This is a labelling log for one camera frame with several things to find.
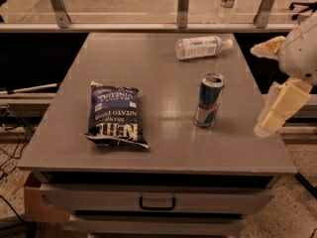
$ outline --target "wire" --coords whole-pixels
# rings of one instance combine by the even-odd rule
[[[317,237],[317,228],[314,229],[314,232],[311,234],[310,238]]]
[[[12,229],[12,228],[16,228],[16,227],[19,227],[19,226],[26,226],[26,225],[24,223],[19,223],[19,224],[15,224],[15,225],[11,225],[11,226],[6,226],[6,227],[3,227],[3,228],[0,228],[0,232],[1,231],[6,231],[6,230],[9,230],[9,229]]]
[[[0,172],[1,172],[1,173],[0,173],[0,180],[1,180],[2,178],[7,177],[8,174],[11,173],[11,172],[17,167],[17,165],[15,165],[10,171],[8,171],[8,172],[5,171],[6,165],[7,165],[11,160],[19,160],[19,159],[21,158],[22,152],[23,152],[24,148],[28,145],[28,143],[25,142],[25,143],[24,143],[24,146],[21,148],[21,150],[20,150],[20,152],[19,152],[19,156],[18,156],[18,157],[15,157],[15,155],[16,155],[16,153],[17,153],[17,150],[18,150],[18,147],[19,147],[19,145],[20,145],[20,137],[19,137],[19,135],[17,135],[16,133],[13,133],[13,132],[8,131],[8,130],[6,130],[6,131],[7,131],[8,133],[11,133],[11,134],[15,135],[15,136],[18,138],[18,144],[16,145],[15,150],[14,150],[14,152],[13,152],[12,155],[9,155],[6,151],[4,151],[3,149],[0,148],[0,151],[2,151],[6,156],[9,157],[8,160],[6,160],[6,161],[5,161],[4,163],[2,163],[1,166],[0,166]]]
[[[18,214],[18,212],[13,208],[13,206],[10,204],[10,202],[8,202],[8,200],[6,198],[4,198],[1,194],[0,194],[0,198],[6,203],[8,204],[8,206],[12,209],[12,211],[16,214],[16,216],[18,217],[18,219],[21,221],[21,223],[23,223],[26,228],[28,228],[27,223],[20,217],[20,215]]]

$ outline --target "energy drink can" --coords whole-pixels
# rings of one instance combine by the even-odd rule
[[[213,126],[225,84],[225,77],[219,73],[207,72],[202,75],[195,116],[197,126],[206,129]]]

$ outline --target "drawer front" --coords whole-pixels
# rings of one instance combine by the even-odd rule
[[[236,236],[246,227],[243,219],[72,215],[70,221],[84,233]]]
[[[257,213],[273,197],[271,189],[128,187],[43,184],[44,197],[71,211],[166,211]]]
[[[154,238],[153,234],[116,234],[115,236],[113,234],[88,234],[87,238]],[[228,238],[228,236],[223,236],[223,235],[159,235],[157,234],[155,238]]]

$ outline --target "plastic water bottle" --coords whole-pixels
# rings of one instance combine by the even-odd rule
[[[232,40],[221,40],[218,36],[180,39],[175,44],[179,60],[217,56],[233,46]]]
[[[230,24],[234,12],[236,0],[221,0],[217,24],[219,27],[227,27]]]

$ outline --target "floor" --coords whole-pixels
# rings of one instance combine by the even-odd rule
[[[282,138],[297,169],[314,185],[317,184],[317,135],[311,130],[294,134],[282,132]],[[25,145],[25,135],[21,128],[10,133],[0,131],[0,163],[8,157],[4,151],[12,155],[16,149],[16,157]],[[18,160],[13,160],[2,167],[6,172],[11,171]],[[18,214],[24,214],[24,195],[19,188],[22,172],[14,169],[0,180],[0,195],[15,208]],[[240,234],[240,238],[311,238],[317,228],[317,199],[314,198],[294,177],[283,177],[274,186],[274,199],[258,214],[247,216],[247,228]],[[15,213],[0,200],[0,226],[2,224],[19,224]],[[1,231],[1,238],[27,237],[25,226]],[[78,233],[70,223],[38,223],[37,238],[69,237],[83,238],[86,234]]]
[[[276,0],[273,5],[271,23],[292,22],[291,1]],[[176,0],[64,0],[73,23],[173,23],[176,17]],[[234,23],[251,23],[261,0],[238,0],[233,17]],[[217,0],[191,0],[189,20],[192,23],[214,23],[217,18]],[[8,0],[0,7],[0,14],[6,23],[53,23],[54,14],[49,0]],[[317,184],[317,136],[314,133],[282,134],[289,153],[298,170]],[[10,132],[0,129],[0,179],[2,195],[18,214],[24,214],[23,190],[18,184],[22,172],[14,169],[18,159],[2,166],[8,155],[20,156],[25,146],[25,135],[21,128]],[[273,188],[274,199],[257,215],[249,215],[247,228],[240,238],[310,238],[317,228],[317,200],[294,178],[283,177]],[[26,237],[25,226],[2,230],[5,226],[17,224],[13,210],[0,199],[0,237]],[[39,223],[37,238],[69,237],[81,238],[69,223]]]

